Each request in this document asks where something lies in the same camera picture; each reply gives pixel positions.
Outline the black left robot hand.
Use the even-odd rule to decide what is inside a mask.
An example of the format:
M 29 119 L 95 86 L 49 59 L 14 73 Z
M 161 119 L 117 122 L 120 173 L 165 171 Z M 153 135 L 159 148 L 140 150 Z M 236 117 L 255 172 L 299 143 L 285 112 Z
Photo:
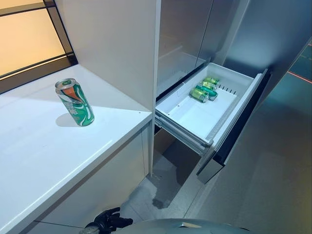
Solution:
M 105 210 L 94 219 L 102 233 L 111 233 L 117 228 L 124 228 L 133 224 L 131 218 L 123 218 L 120 216 L 120 207 Z

